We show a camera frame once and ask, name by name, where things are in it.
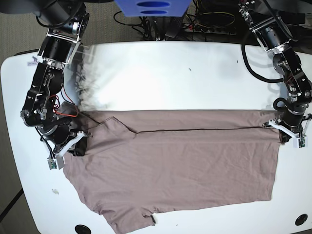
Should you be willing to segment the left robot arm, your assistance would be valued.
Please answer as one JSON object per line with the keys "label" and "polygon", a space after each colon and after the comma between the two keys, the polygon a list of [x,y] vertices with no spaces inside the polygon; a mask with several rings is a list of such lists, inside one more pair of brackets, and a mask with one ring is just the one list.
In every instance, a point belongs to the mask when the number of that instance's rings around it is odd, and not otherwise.
{"label": "left robot arm", "polygon": [[[239,11],[249,26],[244,36],[241,52],[244,64],[252,76],[266,83],[284,83],[287,88],[287,98],[279,97],[273,102],[273,108],[280,114],[263,124],[264,128],[279,130],[281,143],[292,140],[295,148],[307,146],[306,131],[312,119],[305,111],[312,101],[312,83],[301,67],[301,60],[289,42],[296,39],[267,1],[264,1],[270,17],[255,21],[250,13],[252,0],[241,0]],[[282,77],[267,79],[252,70],[246,55],[246,41],[249,35],[254,35],[266,52],[273,54],[273,67]]]}

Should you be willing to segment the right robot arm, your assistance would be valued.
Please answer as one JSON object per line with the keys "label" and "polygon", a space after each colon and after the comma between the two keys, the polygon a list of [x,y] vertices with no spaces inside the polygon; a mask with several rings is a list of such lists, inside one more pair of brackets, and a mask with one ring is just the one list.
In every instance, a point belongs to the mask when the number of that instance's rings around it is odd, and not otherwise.
{"label": "right robot arm", "polygon": [[24,124],[35,127],[42,141],[51,141],[50,158],[55,159],[62,150],[74,156],[84,156],[87,140],[71,143],[79,133],[85,134],[77,115],[57,112],[57,94],[64,85],[64,67],[68,65],[78,47],[89,20],[86,6],[81,0],[2,0],[0,11],[4,14],[32,13],[39,25],[47,28],[38,56],[31,87],[20,113]]}

